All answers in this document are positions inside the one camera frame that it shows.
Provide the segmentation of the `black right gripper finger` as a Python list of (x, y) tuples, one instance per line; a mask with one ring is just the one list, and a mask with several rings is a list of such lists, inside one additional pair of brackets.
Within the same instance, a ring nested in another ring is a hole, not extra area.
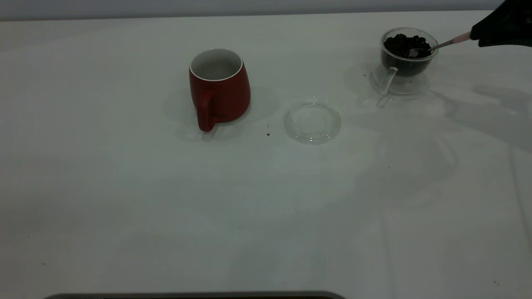
[(496, 36), (520, 36), (531, 30), (532, 2), (504, 0), (490, 15), (475, 24), (470, 33), (472, 40)]
[(496, 38), (481, 38), (478, 40), (479, 47), (488, 46), (502, 46), (502, 45), (516, 45), (532, 47), (531, 37), (496, 37)]

